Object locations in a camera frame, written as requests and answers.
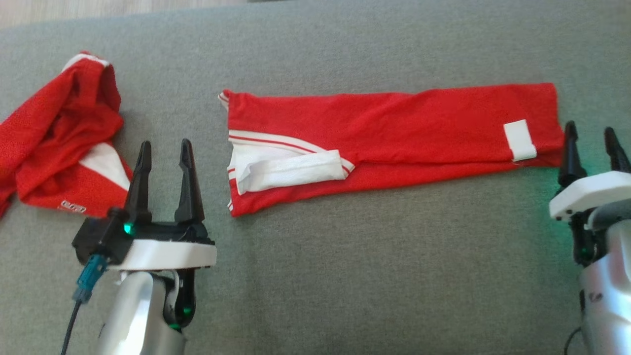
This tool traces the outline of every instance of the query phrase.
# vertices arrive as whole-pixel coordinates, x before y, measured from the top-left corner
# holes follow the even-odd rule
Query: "white plastic mount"
[[[631,198],[631,174],[620,171],[584,177],[550,201],[550,217],[569,221],[572,214]]]
[[[135,239],[120,265],[109,265],[110,270],[158,271],[213,266],[217,261],[214,245]]]

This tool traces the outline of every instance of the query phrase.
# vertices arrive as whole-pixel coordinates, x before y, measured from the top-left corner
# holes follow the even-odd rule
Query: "folded red shirt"
[[[224,90],[233,217],[277,203],[561,163],[551,83],[313,97]]]
[[[0,124],[0,216],[29,205],[97,217],[123,206],[131,170],[112,147],[123,125],[113,67],[81,53]]]

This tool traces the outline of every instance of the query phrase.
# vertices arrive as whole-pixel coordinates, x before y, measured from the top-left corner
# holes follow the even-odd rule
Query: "red fabric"
[[[421,93],[256,97],[225,90],[228,128],[285,135],[338,149],[356,168],[345,180],[237,193],[233,217],[321,195],[397,188],[519,166],[561,163],[563,131],[551,83]],[[525,119],[537,158],[513,162],[504,124]]]
[[[96,144],[111,145],[123,125],[120,104],[113,67],[80,59],[15,110],[0,124],[0,216],[13,193],[99,217],[122,206],[125,189],[78,164]]]

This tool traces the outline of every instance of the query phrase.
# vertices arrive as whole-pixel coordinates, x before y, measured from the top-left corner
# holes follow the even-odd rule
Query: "folded cloth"
[[[26,204],[102,217],[123,206],[131,170],[112,147],[123,125],[113,67],[89,53],[0,124],[0,216]]]
[[[559,166],[551,83],[323,97],[224,90],[233,217],[277,203]]]

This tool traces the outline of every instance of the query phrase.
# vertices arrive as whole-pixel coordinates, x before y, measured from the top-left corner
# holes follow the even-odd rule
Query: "black cable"
[[[567,355],[567,349],[570,348],[570,343],[572,343],[572,339],[580,331],[581,331],[581,328],[578,327],[578,328],[574,329],[574,331],[572,331],[572,333],[570,333],[569,337],[567,337],[567,341],[565,342],[565,346],[563,347],[563,355]]]
[[[64,345],[61,346],[60,355],[66,355],[68,351],[68,344],[70,344],[70,335],[73,333],[74,321],[77,319],[77,313],[79,313],[79,307],[81,301],[74,303],[73,313],[70,315],[70,322],[68,323],[68,329],[66,329],[66,337],[64,338]]]

